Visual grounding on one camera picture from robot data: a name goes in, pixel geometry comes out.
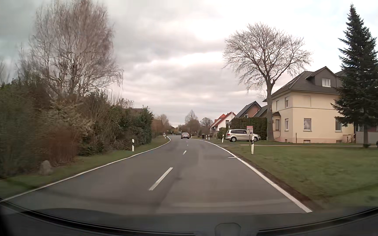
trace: windshield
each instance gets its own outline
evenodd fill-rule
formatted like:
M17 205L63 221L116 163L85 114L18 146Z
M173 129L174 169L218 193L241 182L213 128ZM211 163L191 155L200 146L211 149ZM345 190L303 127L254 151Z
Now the windshield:
M0 0L0 205L150 229L378 207L378 1L322 6Z

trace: white house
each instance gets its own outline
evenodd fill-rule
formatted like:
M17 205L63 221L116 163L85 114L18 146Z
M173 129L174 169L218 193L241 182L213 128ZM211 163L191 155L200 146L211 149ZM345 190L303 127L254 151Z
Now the white house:
M225 127L236 115L234 112L230 112L227 115L223 114L218 119L214 120L214 123L211 125L210 131L213 134L216 134L218 130L222 127Z

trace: dormer window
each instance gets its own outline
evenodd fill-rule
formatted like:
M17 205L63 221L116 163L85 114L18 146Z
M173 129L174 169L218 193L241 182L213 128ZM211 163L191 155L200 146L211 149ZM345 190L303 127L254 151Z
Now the dormer window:
M323 78L322 79L322 86L323 87L330 87L331 86L331 79L329 79L329 78Z

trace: sky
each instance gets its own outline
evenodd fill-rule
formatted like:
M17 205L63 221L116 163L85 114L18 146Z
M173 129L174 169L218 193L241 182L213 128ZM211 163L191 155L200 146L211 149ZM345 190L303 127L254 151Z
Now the sky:
M0 56L14 70L18 51L27 45L35 11L49 0L0 0ZM303 37L313 51L315 71L340 71L338 48L345 45L351 3L377 37L378 1L369 0L99 0L113 24L115 55L124 69L123 84L112 91L167 115L170 124L184 123L194 110L199 120L238 113L245 105L263 103L260 91L246 90L224 67L224 40L246 24L263 22ZM292 78L282 75L275 92Z

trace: yellow house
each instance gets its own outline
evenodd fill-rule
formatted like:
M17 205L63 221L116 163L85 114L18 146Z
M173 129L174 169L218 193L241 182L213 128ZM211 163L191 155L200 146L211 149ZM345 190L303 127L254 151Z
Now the yellow house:
M338 97L339 76L327 67L304 71L272 94L274 138L279 142L351 142L353 125L343 127L331 103ZM256 117L266 117L264 106Z

